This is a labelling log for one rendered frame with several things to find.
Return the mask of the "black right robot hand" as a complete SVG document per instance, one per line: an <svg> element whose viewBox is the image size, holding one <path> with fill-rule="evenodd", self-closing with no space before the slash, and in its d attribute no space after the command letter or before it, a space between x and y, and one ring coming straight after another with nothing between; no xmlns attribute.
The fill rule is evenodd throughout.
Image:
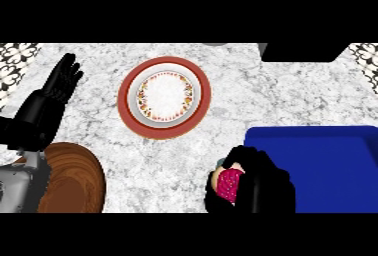
<svg viewBox="0 0 378 256"><path fill-rule="evenodd" d="M245 174L239 179L236 202L230 204L222 199L211 187L208 174L205 185L205 210L208 213L295 213L295 187L290 173L279 169L264 151L242 145L232 148L229 155L219 161L220 166L229 168L238 162Z"/></svg>

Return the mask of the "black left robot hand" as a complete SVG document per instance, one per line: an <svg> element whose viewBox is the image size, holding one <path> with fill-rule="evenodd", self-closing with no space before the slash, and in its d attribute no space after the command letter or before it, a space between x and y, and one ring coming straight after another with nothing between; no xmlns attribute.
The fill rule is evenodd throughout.
<svg viewBox="0 0 378 256"><path fill-rule="evenodd" d="M52 143L65 107L83 77L75 55L59 60L43 88L27 97L13 118L0 116L0 145L9 150L43 151Z"/></svg>

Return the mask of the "pink frosted cupcake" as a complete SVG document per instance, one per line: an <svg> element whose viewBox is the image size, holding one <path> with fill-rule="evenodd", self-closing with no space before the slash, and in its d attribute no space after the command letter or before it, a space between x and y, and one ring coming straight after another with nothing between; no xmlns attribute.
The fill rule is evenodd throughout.
<svg viewBox="0 0 378 256"><path fill-rule="evenodd" d="M239 179L245 174L242 166L238 162L229 168L219 166L211 177L211 187L216 195L230 204L236 202L236 194L239 189Z"/></svg>

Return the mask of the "blue tray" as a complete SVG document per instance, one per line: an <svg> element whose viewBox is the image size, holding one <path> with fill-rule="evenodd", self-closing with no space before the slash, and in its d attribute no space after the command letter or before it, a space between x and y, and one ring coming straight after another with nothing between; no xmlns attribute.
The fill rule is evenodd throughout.
<svg viewBox="0 0 378 256"><path fill-rule="evenodd" d="M378 127L253 127L244 144L290 172L300 213L378 213Z"/></svg>

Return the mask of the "red rimmed floral plate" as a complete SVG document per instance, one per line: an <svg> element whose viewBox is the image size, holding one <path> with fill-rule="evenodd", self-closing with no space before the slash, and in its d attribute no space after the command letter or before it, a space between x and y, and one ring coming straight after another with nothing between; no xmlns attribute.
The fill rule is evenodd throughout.
<svg viewBox="0 0 378 256"><path fill-rule="evenodd" d="M158 57L129 73L118 91L118 113L130 130L151 139L168 139L199 124L211 101L201 68L179 57Z"/></svg>

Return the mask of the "brown wooden bowl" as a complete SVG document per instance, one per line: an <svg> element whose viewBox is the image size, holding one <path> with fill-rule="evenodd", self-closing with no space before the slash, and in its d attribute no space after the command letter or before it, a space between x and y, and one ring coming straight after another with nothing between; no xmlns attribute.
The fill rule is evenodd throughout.
<svg viewBox="0 0 378 256"><path fill-rule="evenodd" d="M101 213L106 182L92 151L59 142L43 152L19 151L18 155L12 176L19 188L8 209L21 213Z"/></svg>

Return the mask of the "black appliance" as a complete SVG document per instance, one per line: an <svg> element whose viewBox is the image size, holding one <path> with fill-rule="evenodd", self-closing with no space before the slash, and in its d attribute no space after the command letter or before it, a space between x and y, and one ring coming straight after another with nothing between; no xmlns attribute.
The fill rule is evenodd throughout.
<svg viewBox="0 0 378 256"><path fill-rule="evenodd" d="M259 43L263 62L332 62L349 43Z"/></svg>

